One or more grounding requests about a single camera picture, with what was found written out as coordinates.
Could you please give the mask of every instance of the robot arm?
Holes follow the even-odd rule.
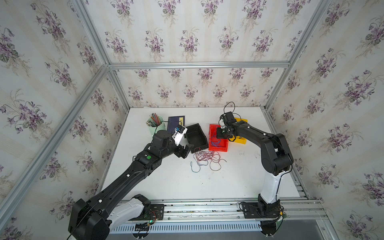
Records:
[[[245,121],[237,121],[233,117],[232,112],[221,115],[219,124],[221,127],[217,128],[218,139],[240,136],[260,147],[262,164],[267,172],[264,178],[263,189],[258,196],[256,209],[260,217],[273,217],[276,215],[276,209],[280,205],[278,189],[281,177],[288,173],[293,164],[292,153],[285,136],[263,132]]]
[[[150,201],[142,195],[134,196],[128,203],[116,205],[141,180],[161,165],[164,157],[175,154],[186,158],[193,145],[179,145],[187,129],[181,125],[175,133],[160,130],[151,143],[137,154],[132,164],[113,183],[88,201],[78,200],[72,207],[68,231],[77,240],[104,240],[110,229],[138,217]]]

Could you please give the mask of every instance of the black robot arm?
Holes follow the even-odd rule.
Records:
[[[262,164],[267,172],[277,176],[293,164],[292,153],[284,135],[263,132],[245,121],[236,121],[232,112],[221,115],[219,123],[222,127],[217,128],[217,138],[240,136],[260,147]]]
[[[178,133],[185,133],[184,127],[178,127]],[[175,154],[177,157],[186,158],[192,147],[193,145],[186,145],[184,148],[175,142],[171,133],[158,131],[154,134],[152,142],[137,154],[132,164],[113,183],[88,201],[80,199],[73,205],[68,231],[77,240],[104,240],[112,223],[107,218],[123,197],[158,168],[164,157]],[[141,195],[135,198],[143,205],[150,203]]]

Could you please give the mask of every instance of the metal rail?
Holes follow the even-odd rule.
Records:
[[[178,62],[178,63],[111,63],[112,70],[121,69],[172,69],[172,68],[287,68],[289,61],[243,62]]]

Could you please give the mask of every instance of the yellow plastic bin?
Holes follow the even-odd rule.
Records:
[[[248,122],[248,120],[246,120],[246,119],[240,119],[240,118],[235,118],[235,119],[236,119],[236,121],[243,120],[244,122]],[[237,136],[234,142],[245,144],[247,142],[247,140],[245,138],[243,138],[243,137]]]

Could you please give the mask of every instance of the purple flower pattern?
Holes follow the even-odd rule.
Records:
[[[241,26],[244,27],[244,32],[251,31],[258,25],[257,19],[262,18],[262,12],[266,9],[266,0],[245,0],[243,11],[247,15],[243,18]]]
[[[381,83],[384,83],[384,75],[379,75],[376,77],[371,77],[372,72],[365,70],[362,74],[362,79],[360,76],[355,76],[351,81],[345,83],[345,86],[348,88],[345,92],[340,92],[334,99],[338,101],[335,104],[335,107],[338,107],[340,110],[348,108],[351,109],[351,104],[358,106],[363,100],[370,100],[372,94],[375,92],[375,86],[378,80]]]
[[[304,173],[304,170],[307,170],[307,172],[309,172],[308,166],[303,163],[303,160],[301,158],[295,159],[294,164],[295,164],[295,168],[296,168],[297,172],[300,175],[302,175]]]
[[[251,54],[254,61],[258,61],[262,57],[265,57],[264,53],[269,51],[269,47],[273,42],[272,33],[275,31],[276,29],[274,28],[271,28],[268,32],[265,30],[260,31],[260,35],[256,37],[255,42],[252,44],[253,47],[256,47]]]
[[[18,71],[21,67],[27,76],[30,75],[30,67],[27,65],[28,61],[22,59],[24,54],[19,54],[15,50],[15,45],[12,44],[11,38],[15,35],[9,30],[9,28],[4,28],[3,33],[0,37],[0,61],[6,63],[5,68],[11,68],[13,73],[18,76]]]
[[[91,101],[93,103],[93,106],[97,105],[100,112],[105,112],[107,106],[105,105],[103,92],[100,90],[100,88],[96,89],[93,92],[93,95],[91,96]]]
[[[182,51],[181,54],[187,62],[192,61],[195,56],[195,52],[197,52],[197,45],[199,44],[196,37],[197,32],[197,28],[192,28],[189,32],[187,30],[183,30],[183,36],[180,38],[179,46],[184,48],[184,51]]]
[[[299,31],[297,33],[297,36],[293,37],[290,41],[290,43],[287,45],[287,47],[289,47],[290,49],[288,51],[285,52],[285,55],[284,55],[284,59],[288,60],[293,52],[293,50],[295,49],[296,47],[296,43],[299,41],[300,39],[300,34],[302,33],[303,31]]]
[[[317,61],[317,68],[313,69],[309,76],[312,84],[321,83],[321,77],[326,78],[329,73],[333,73],[336,67],[336,60],[338,57],[345,56],[342,51],[335,52],[332,48],[328,49]]]
[[[300,129],[299,136],[296,139],[296,149],[301,149],[303,146],[311,147],[314,142],[312,136],[312,130],[309,127],[306,129]]]
[[[197,75],[200,76],[199,84],[201,84],[202,87],[207,86],[210,83],[210,80],[212,79],[213,73],[213,68],[199,68],[197,72]]]
[[[4,167],[0,165],[0,172],[2,172],[3,169]],[[10,171],[7,175],[0,176],[0,198],[5,198],[15,185],[15,180],[9,179],[12,174],[13,171]]]
[[[185,98],[192,103],[195,100],[195,94],[197,93],[197,88],[193,87],[190,84],[185,85],[183,93],[185,94]]]
[[[316,173],[313,178],[315,179],[314,184],[317,187],[325,187],[325,185],[333,185],[335,189],[339,188],[339,183],[342,181],[338,177],[340,170],[336,169],[336,164],[329,166],[323,164],[320,168],[319,173]]]
[[[169,87],[165,87],[164,85],[157,86],[157,94],[160,95],[161,101],[165,101],[167,103],[169,101],[169,94],[172,92]]]
[[[157,103],[153,103],[151,101],[146,101],[146,104],[144,107],[148,107],[148,108],[158,108],[159,105]]]
[[[58,181],[60,182],[60,176],[65,175],[67,177],[67,168],[66,166],[62,166],[56,157],[51,157],[48,164],[45,165],[45,168],[43,169],[40,180],[47,179],[47,177],[52,178],[52,182]]]
[[[136,69],[135,73],[140,79],[140,82],[144,82],[144,84],[147,84],[150,79],[148,78],[148,73],[150,72],[150,69]]]
[[[51,34],[57,51],[60,53],[63,50],[68,55],[68,52],[70,52],[70,41],[64,38],[66,31],[62,27],[62,21],[56,16],[56,13],[52,12],[41,0],[38,0],[37,3],[32,3],[31,7],[37,13],[36,20],[41,25],[43,34]]]
[[[369,34],[365,36],[364,39],[360,40],[360,45],[356,48],[363,49],[364,51],[357,56],[358,57],[367,57],[369,54],[374,54],[373,49],[379,49],[379,43],[384,40],[384,15],[378,18],[373,18],[371,21],[374,21],[369,25],[368,30]]]
[[[285,90],[286,90],[285,94],[290,94],[294,87],[300,86],[300,81],[302,80],[302,78],[299,77],[299,74],[300,73],[297,69],[295,69],[293,73],[289,74],[288,82],[287,82],[287,85],[285,86]]]
[[[245,102],[249,95],[251,95],[251,93],[253,93],[255,91],[255,89],[253,87],[251,87],[249,84],[244,84],[243,85],[243,88],[239,90],[240,92],[240,99]]]
[[[276,110],[275,108],[271,108],[269,111],[268,111],[269,115],[271,116],[271,119],[272,121],[276,121]]]
[[[314,113],[322,113],[324,111],[324,107],[328,104],[323,101],[324,95],[321,94],[321,92],[316,93],[315,96],[310,96],[310,99],[308,101],[308,105],[304,109],[304,117],[303,118],[311,118]]]
[[[89,197],[93,197],[97,193],[97,189],[99,188],[99,179],[93,180],[91,185],[87,186],[87,190],[84,192],[85,195]]]
[[[116,123],[113,129],[115,129],[116,134],[119,134],[119,132],[121,131],[121,128],[122,128],[122,124],[118,122]]]
[[[232,76],[229,79],[229,84],[231,84],[232,87],[237,86],[245,75],[245,68],[232,68],[228,75]]]
[[[204,102],[199,102],[199,105],[197,107],[199,108],[208,108],[209,107],[209,102],[210,101],[204,101]]]
[[[173,101],[172,107],[174,108],[185,108],[185,103],[180,101]]]
[[[260,107],[262,104],[257,101],[257,99],[252,99],[250,103],[247,104],[249,107]]]
[[[270,79],[272,73],[276,72],[277,68],[262,68],[260,72],[262,73],[262,77],[260,78],[260,82],[266,83]]]
[[[99,130],[99,135],[104,136],[107,139],[111,138],[111,132],[107,126],[107,120],[102,119],[101,121],[97,121],[95,124],[97,130]]]
[[[119,62],[123,63],[126,61],[127,45],[124,40],[120,38],[120,30],[114,30],[111,34],[106,31],[105,35],[107,36],[105,42],[107,43],[107,48],[113,49],[113,57]]]
[[[288,107],[284,108],[284,113],[281,116],[282,125],[286,124],[288,120],[293,121],[295,119],[294,115],[296,115],[296,113],[294,112],[294,110],[295,108],[292,106],[292,104],[289,104]]]
[[[349,193],[355,196],[355,199],[359,202],[366,202],[370,207],[370,203],[374,203],[381,207],[384,205],[384,179],[382,173],[373,171],[372,173],[364,173],[366,178],[365,183],[361,181],[351,182],[350,185],[354,187]]]
[[[363,139],[360,132],[350,131],[350,128],[346,123],[342,127],[335,125],[333,129],[328,130],[331,136],[321,139],[323,143],[320,148],[323,148],[324,152],[329,152],[332,155],[333,150],[336,152],[341,152],[343,149],[348,151],[348,147],[352,145],[352,139],[354,137]]]
[[[348,220],[345,221],[343,218],[343,222],[339,222],[339,224],[345,229],[341,232],[345,238],[355,237],[362,240],[379,240],[380,237],[376,233],[376,230],[379,227],[376,227],[373,224],[372,219],[372,216],[361,216],[355,211],[352,211],[352,214],[349,215]]]
[[[236,31],[233,31],[231,27],[226,28],[224,26],[223,33],[217,37],[221,46],[220,53],[224,54],[224,58],[232,52],[232,45],[239,39]]]
[[[41,111],[41,105],[35,104],[32,101],[18,99],[23,95],[20,91],[21,89],[16,90],[14,96],[11,91],[10,99],[12,104],[3,104],[0,107],[2,113],[12,116],[7,118],[8,124],[6,126],[13,126],[17,134],[23,132],[24,129],[28,129],[30,138],[36,142],[40,142],[41,138],[48,139],[53,133],[53,129],[50,127],[52,121],[44,120],[47,118],[47,115]]]
[[[85,36],[81,38],[80,43],[77,43],[77,48],[80,50],[80,57],[83,60],[83,64],[87,63],[89,70],[96,74],[99,69],[99,65],[96,63],[96,57],[94,55],[93,49],[86,43]]]
[[[97,163],[93,161],[91,154],[91,151],[85,150],[83,155],[77,156],[76,165],[80,167],[80,172],[93,173],[94,170],[97,171]]]
[[[145,37],[145,47],[150,48],[149,51],[149,57],[152,58],[155,62],[158,62],[161,60],[164,55],[161,53],[164,52],[163,46],[165,45],[163,43],[163,39],[159,36],[159,33],[161,32],[161,29],[155,29],[153,33],[151,31],[146,31],[146,37]]]
[[[132,101],[136,106],[141,106],[141,100],[143,100],[143,94],[139,89],[140,87],[138,86],[128,87],[128,97],[132,98]]]
[[[107,164],[112,156],[112,149],[108,148],[107,145],[104,147],[104,153],[101,155],[104,163]]]
[[[289,0],[287,2],[287,14],[284,14],[284,22],[288,22],[287,26],[293,24],[297,20],[300,10],[306,3],[310,3],[311,0]]]
[[[269,96],[271,95],[272,89],[273,89],[273,86],[265,92],[265,94],[264,94],[264,96],[265,96],[264,100],[265,101],[268,100]]]
[[[57,202],[53,203],[54,207],[52,208],[52,210],[49,211],[49,213],[55,216],[56,223],[57,221],[63,219],[64,216],[69,217],[71,215],[72,205],[74,205],[75,203],[73,197],[71,197],[72,194],[72,191],[69,191],[68,193],[63,193],[61,200],[58,199]]]
[[[334,1],[329,5],[327,10],[327,17],[325,21],[321,24],[320,31],[324,31],[320,37],[326,36],[331,32],[331,29],[334,28],[334,24],[339,20],[339,18],[346,16],[349,13],[349,1],[342,0]]]
[[[14,223],[17,220],[16,217],[11,218],[11,223]],[[31,233],[32,228],[24,230],[19,230],[15,225],[7,225],[4,229],[2,238],[4,240],[29,240],[32,238],[33,233]]]
[[[115,111],[117,115],[120,115],[119,99],[117,97],[109,97],[109,104],[111,105],[111,110]]]
[[[132,25],[131,13],[131,4],[133,0],[112,0],[111,5],[113,8],[117,9],[118,17],[120,18],[121,23],[127,23],[128,26]]]
[[[175,83],[179,83],[181,81],[181,78],[180,78],[181,71],[184,71],[184,69],[180,69],[180,68],[168,69],[172,82],[174,81]]]
[[[72,78],[70,77],[68,70],[70,67],[68,66],[68,64],[63,63],[59,59],[58,62],[55,62],[55,60],[51,60],[51,62],[49,63],[45,62],[45,66],[51,72],[51,81],[54,81],[55,83],[61,83],[65,91],[67,91],[71,95],[72,93],[77,95],[77,86],[76,83],[72,81]]]
[[[204,0],[200,4],[204,8],[204,22],[209,21],[209,25],[213,24],[216,20],[215,16],[216,9],[218,8],[219,3],[223,3],[224,0]]]
[[[85,122],[85,118],[79,116],[79,119],[73,123],[73,126],[70,128],[69,133],[72,134],[73,138],[79,136],[79,141],[82,144],[85,142],[89,142],[89,138],[91,137],[90,129],[88,128],[88,124]]]
[[[227,89],[225,87],[223,87],[221,84],[216,84],[215,88],[212,90],[215,101],[219,103],[222,100],[224,93],[226,92]]]
[[[175,9],[176,5],[180,3],[180,0],[163,0],[163,1],[158,1],[157,2],[160,7],[163,8],[163,18],[164,18],[164,23],[169,22],[169,26],[172,26],[175,24]]]

